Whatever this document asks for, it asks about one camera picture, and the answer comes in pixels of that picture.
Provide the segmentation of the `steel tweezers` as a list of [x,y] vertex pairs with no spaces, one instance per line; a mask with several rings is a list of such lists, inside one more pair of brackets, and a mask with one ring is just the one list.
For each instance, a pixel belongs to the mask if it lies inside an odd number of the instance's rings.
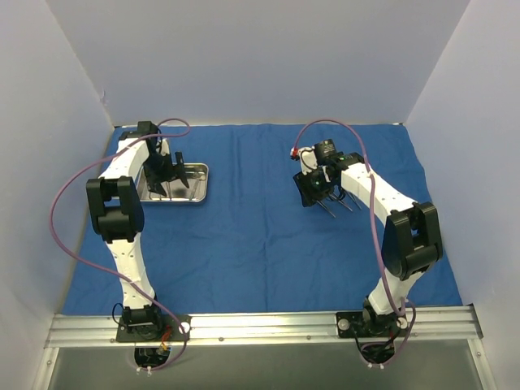
[[347,203],[345,203],[344,200],[341,197],[339,197],[339,196],[337,196],[335,194],[331,194],[329,197],[334,202],[337,202],[337,203],[341,204],[344,208],[346,208],[350,212],[353,212],[353,209]]
[[336,218],[336,215],[331,211],[331,209],[323,202],[323,201],[317,201],[317,203],[334,219]]
[[349,198],[353,201],[354,205],[359,209],[362,210],[362,207],[360,206],[360,203],[358,202],[358,199],[355,195],[353,195],[351,192],[346,192]]

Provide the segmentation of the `steel instrument tray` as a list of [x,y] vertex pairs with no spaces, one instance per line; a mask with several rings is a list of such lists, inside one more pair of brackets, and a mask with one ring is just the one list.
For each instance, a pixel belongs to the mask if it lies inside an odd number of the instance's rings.
[[[169,201],[168,195],[163,196],[158,193],[152,193],[148,190],[147,181],[143,174],[140,174],[138,177],[136,190],[139,195],[139,198],[142,202],[169,202],[169,203],[179,203],[179,204],[191,204],[191,203],[199,203],[203,202],[206,198],[208,182],[209,182],[209,167],[204,163],[186,163],[185,170],[188,178],[189,188],[185,188],[184,185],[179,180],[171,181],[171,195],[172,201]],[[192,192],[192,188],[195,182],[194,177],[198,172],[203,172],[206,175],[206,178],[200,183],[195,198],[190,201],[189,196]],[[164,190],[167,194],[166,183],[162,184]]]

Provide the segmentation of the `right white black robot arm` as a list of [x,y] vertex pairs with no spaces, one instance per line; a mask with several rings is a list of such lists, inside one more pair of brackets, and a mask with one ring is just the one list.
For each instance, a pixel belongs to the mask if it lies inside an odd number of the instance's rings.
[[390,325],[391,313],[404,314],[415,282],[443,257],[437,209],[400,193],[357,153],[320,156],[313,148],[294,152],[301,172],[293,179],[304,207],[339,200],[339,190],[369,208],[370,228],[380,271],[361,315],[365,332],[377,336]]

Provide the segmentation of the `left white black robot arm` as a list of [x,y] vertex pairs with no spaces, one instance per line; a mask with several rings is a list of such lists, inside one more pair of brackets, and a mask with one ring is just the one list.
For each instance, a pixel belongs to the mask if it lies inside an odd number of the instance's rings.
[[150,121],[122,133],[116,156],[97,179],[86,184],[93,230],[106,243],[119,274],[123,325],[134,327],[144,340],[158,339],[164,321],[141,252],[145,215],[136,179],[144,175],[148,190],[163,197],[167,195],[165,183],[178,180],[189,187],[183,154],[172,154],[160,134],[160,128]]

